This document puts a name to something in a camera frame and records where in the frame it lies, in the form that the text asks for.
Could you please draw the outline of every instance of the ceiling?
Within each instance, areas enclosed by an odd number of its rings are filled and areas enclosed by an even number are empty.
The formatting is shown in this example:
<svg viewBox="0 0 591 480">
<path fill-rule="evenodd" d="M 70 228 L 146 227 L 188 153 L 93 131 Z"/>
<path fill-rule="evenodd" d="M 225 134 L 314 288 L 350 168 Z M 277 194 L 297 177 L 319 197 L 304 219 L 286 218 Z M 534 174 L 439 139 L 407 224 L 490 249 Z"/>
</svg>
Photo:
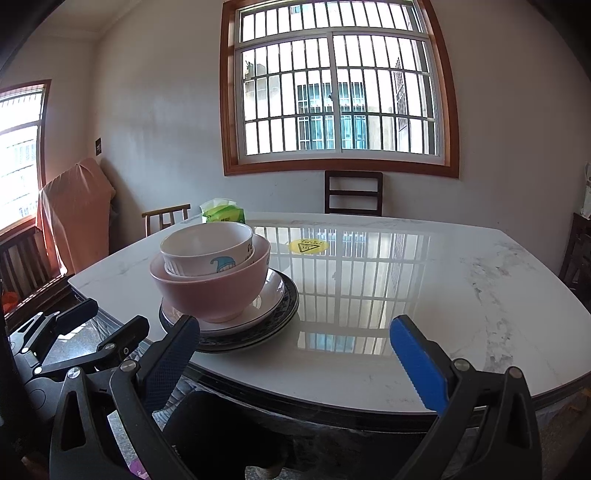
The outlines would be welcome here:
<svg viewBox="0 0 591 480">
<path fill-rule="evenodd" d="M 41 24 L 39 32 L 95 40 L 141 0 L 66 0 Z"/>
</svg>

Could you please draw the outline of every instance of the dining table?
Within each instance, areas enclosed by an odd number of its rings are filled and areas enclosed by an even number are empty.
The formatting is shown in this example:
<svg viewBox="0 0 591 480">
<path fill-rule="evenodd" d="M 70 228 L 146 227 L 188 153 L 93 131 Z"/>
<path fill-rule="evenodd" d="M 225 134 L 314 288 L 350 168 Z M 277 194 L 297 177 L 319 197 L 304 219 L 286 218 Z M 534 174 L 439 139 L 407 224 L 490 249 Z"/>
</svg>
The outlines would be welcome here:
<svg viewBox="0 0 591 480">
<path fill-rule="evenodd" d="M 401 314 L 451 359 L 489 372 L 519 367 L 538 412 L 591 382 L 590 313 L 500 230 L 319 213 L 245 217 L 270 242 L 269 267 L 293 281 L 299 307 L 265 342 L 195 352 L 184 374 L 209 391 L 311 429 L 420 440 L 436 414 L 390 345 L 389 324 Z M 141 315 L 150 322 L 147 342 L 160 340 L 162 295 L 150 261 L 169 234 L 201 221 L 196 216 L 139 240 L 72 276 L 70 285 L 81 299 L 98 302 L 104 322 L 117 327 Z M 299 239 L 324 249 L 290 248 Z M 475 411 L 473 426 L 478 422 Z"/>
</svg>

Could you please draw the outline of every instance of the red object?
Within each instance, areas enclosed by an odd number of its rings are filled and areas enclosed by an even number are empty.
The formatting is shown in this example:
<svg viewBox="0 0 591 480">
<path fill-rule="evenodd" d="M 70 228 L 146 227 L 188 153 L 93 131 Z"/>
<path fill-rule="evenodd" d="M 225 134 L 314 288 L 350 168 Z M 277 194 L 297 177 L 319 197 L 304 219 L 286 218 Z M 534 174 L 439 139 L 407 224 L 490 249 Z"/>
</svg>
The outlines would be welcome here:
<svg viewBox="0 0 591 480">
<path fill-rule="evenodd" d="M 18 305 L 18 295 L 13 291 L 7 291 L 2 294 L 2 311 L 4 313 L 10 312 Z"/>
</svg>

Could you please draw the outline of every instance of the pink bowl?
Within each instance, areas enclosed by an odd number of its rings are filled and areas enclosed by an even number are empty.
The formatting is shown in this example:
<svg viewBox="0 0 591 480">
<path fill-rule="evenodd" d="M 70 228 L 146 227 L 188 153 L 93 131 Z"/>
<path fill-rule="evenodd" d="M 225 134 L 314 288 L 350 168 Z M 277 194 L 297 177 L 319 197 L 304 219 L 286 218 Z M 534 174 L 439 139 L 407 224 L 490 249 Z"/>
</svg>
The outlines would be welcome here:
<svg viewBox="0 0 591 480">
<path fill-rule="evenodd" d="M 211 323 L 227 322 L 239 315 L 261 292 L 269 265 L 271 246 L 252 236 L 252 265 L 204 280 L 179 280 L 164 269 L 162 253 L 150 264 L 150 274 L 163 297 L 177 310 Z"/>
</svg>

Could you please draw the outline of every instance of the plate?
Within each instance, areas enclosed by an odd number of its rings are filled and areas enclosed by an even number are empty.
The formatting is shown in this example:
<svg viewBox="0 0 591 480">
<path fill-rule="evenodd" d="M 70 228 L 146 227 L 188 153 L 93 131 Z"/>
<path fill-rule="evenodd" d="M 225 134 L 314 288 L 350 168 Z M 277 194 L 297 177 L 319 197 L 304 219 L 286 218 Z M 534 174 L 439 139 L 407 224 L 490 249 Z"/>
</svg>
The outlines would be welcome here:
<svg viewBox="0 0 591 480">
<path fill-rule="evenodd" d="M 223 323 L 209 323 L 205 320 L 198 319 L 201 336 L 230 335 L 231 333 L 238 333 L 254 327 L 267 318 L 281 301 L 284 289 L 285 284 L 279 273 L 269 269 L 261 293 L 240 315 Z M 162 314 L 172 325 L 183 315 L 182 312 L 174 308 L 166 299 L 162 299 L 161 310 Z"/>
<path fill-rule="evenodd" d="M 200 336 L 199 344 L 195 351 L 204 353 L 230 352 L 264 342 L 282 330 L 296 314 L 298 305 L 300 304 L 300 297 L 293 280 L 281 272 L 275 272 L 281 276 L 284 283 L 284 290 L 281 301 L 269 315 L 257 325 L 241 332 L 213 337 Z M 173 327 L 173 324 L 163 315 L 162 307 L 160 308 L 160 323 L 167 332 Z"/>
</svg>

